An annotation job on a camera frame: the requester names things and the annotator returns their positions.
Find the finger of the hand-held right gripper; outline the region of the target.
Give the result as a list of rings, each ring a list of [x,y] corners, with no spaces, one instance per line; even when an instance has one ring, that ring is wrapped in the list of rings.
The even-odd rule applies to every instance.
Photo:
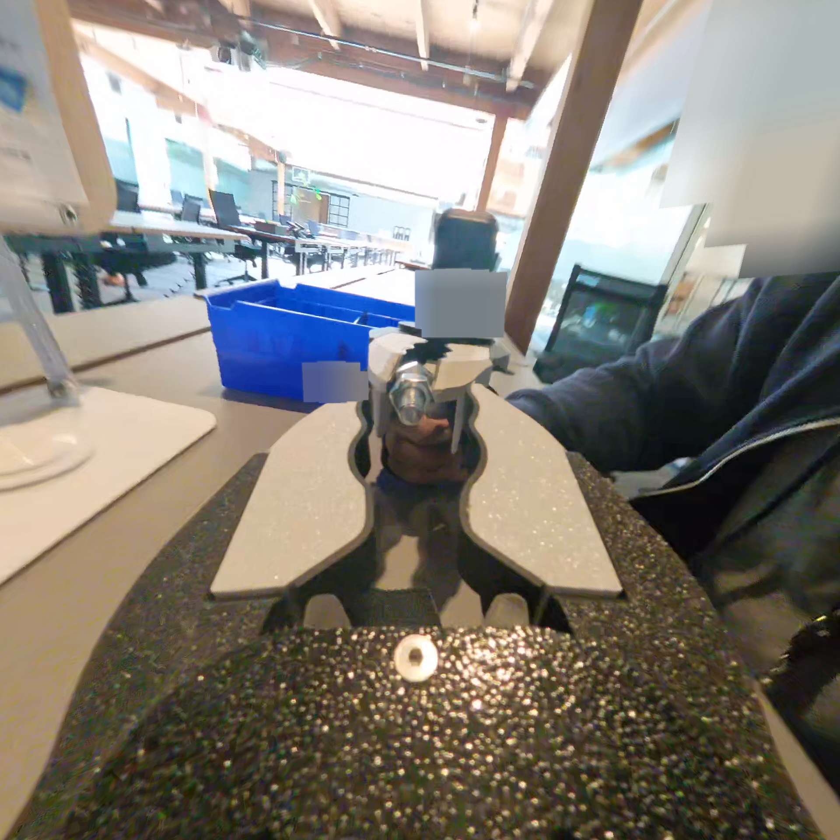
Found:
[[[432,378],[427,416],[448,420],[449,450],[457,455],[471,408],[471,386],[489,381],[491,344],[449,344],[444,355],[428,365]]]
[[[419,363],[414,351],[425,339],[400,330],[382,332],[370,341],[367,372],[373,430],[383,438],[389,423],[396,417],[389,399],[389,389],[397,369]]]

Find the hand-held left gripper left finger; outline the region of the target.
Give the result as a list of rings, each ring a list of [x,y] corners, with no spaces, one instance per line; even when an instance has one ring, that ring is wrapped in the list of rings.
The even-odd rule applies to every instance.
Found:
[[[328,569],[369,537],[370,428],[362,402],[306,414],[270,448],[210,584],[218,601],[280,595]]]

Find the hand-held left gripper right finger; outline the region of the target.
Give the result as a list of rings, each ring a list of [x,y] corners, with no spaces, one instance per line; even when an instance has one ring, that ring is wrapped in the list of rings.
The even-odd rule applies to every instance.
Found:
[[[552,593],[617,598],[622,584],[564,448],[486,386],[469,397],[479,458],[460,498],[465,534]]]

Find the silver bolt with nut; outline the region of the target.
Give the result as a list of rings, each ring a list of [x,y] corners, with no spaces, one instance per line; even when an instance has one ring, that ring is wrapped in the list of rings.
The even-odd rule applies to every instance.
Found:
[[[429,403],[434,400],[428,377],[421,369],[397,373],[389,396],[397,412],[424,414]]]

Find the steel bolt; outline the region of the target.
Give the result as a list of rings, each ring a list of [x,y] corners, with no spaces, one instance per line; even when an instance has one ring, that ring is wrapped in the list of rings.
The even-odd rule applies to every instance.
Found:
[[[428,377],[428,380],[429,380],[429,375],[428,375],[428,372],[425,369],[425,367],[422,364],[415,363],[415,362],[405,364],[402,367],[400,367],[399,369],[397,369],[397,371],[394,374],[393,379],[395,379],[395,376],[396,376],[397,373],[400,373],[400,372],[403,372],[403,371],[409,371],[411,369],[421,369],[422,371],[424,371],[426,373],[426,375]],[[399,420],[399,422],[402,425],[408,426],[408,427],[414,427],[414,426],[419,425],[421,423],[421,421],[423,420],[423,418],[426,416],[426,413],[420,414],[420,413],[415,413],[413,411],[397,412],[393,406],[392,406],[392,408],[393,408],[393,410],[395,412],[395,415],[396,415],[397,419]]]

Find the blue plastic bin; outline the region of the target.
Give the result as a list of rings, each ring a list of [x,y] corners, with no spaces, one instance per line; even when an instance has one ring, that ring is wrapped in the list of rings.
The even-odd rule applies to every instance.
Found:
[[[222,385],[305,400],[305,366],[367,372],[371,332],[412,322],[415,308],[345,290],[277,280],[206,296]]]

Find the person's right forearm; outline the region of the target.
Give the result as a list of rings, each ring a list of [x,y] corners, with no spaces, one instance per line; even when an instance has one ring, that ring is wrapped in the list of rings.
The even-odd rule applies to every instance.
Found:
[[[760,377],[749,372],[741,344],[767,283],[755,280],[680,337],[646,342],[618,361],[516,391],[507,402],[602,473],[697,456],[755,404]]]

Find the person's right hand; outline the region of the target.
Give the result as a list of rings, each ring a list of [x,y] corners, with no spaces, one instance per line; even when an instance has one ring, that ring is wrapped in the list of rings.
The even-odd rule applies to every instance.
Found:
[[[461,449],[452,449],[453,431],[446,416],[424,416],[414,426],[394,418],[382,440],[382,464],[400,480],[418,486],[460,483],[469,476],[469,468]]]

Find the wooden document stand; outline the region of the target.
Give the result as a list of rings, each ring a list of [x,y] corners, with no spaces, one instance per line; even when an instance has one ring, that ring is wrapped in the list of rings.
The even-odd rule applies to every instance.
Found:
[[[97,234],[116,210],[68,4],[32,3],[87,204],[1,206],[2,293],[45,381],[2,396],[2,584],[216,426],[202,410],[79,386],[7,242],[10,235]]]

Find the person's dark zip jacket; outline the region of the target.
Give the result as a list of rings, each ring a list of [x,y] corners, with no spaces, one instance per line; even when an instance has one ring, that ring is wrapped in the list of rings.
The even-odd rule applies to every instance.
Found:
[[[689,563],[787,718],[838,730],[838,274],[756,280],[612,364],[639,408],[631,500]]]

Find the office desk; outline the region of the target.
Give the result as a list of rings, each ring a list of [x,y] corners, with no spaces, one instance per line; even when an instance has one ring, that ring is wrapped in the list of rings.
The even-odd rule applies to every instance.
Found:
[[[177,254],[192,262],[196,291],[207,289],[207,254],[232,255],[247,237],[223,228],[149,213],[117,211],[100,233],[106,249],[121,255],[149,257]]]

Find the ceiling mounted device cluster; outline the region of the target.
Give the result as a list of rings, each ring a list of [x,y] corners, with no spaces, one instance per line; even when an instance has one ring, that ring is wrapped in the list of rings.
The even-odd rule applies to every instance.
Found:
[[[267,70],[267,42],[241,30],[235,38],[221,38],[209,49],[211,60],[243,72]]]

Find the printed instruction sheet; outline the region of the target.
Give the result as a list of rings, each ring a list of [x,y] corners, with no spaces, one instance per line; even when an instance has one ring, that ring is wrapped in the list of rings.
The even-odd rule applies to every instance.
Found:
[[[2,206],[88,203],[32,2],[1,2]]]

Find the black wall screen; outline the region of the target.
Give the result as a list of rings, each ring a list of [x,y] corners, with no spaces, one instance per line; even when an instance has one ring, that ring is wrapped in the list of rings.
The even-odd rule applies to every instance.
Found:
[[[544,384],[633,354],[653,335],[668,285],[575,264],[534,374]]]

